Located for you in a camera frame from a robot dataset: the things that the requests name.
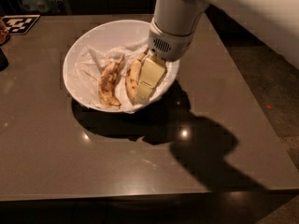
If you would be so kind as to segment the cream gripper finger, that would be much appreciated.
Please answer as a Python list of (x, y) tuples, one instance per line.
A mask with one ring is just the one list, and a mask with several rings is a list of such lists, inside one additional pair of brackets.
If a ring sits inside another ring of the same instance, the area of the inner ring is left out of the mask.
[(146, 104), (150, 100), (165, 73), (165, 60), (158, 58), (156, 55), (151, 55), (144, 61), (135, 97), (140, 104)]

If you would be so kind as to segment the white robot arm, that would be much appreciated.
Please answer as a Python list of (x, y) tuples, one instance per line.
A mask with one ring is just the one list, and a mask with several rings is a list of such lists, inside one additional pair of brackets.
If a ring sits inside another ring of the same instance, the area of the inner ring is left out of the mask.
[(136, 99), (146, 103), (165, 74), (167, 62), (188, 50), (206, 9), (217, 7), (299, 68), (299, 0), (156, 0), (149, 26), (151, 56), (140, 71)]

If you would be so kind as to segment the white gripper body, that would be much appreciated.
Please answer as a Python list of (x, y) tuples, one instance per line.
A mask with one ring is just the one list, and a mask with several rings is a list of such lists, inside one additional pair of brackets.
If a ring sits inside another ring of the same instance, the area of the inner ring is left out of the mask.
[(149, 26), (149, 49), (160, 59), (174, 62), (186, 53), (193, 35), (193, 21), (177, 19), (158, 21), (154, 17)]

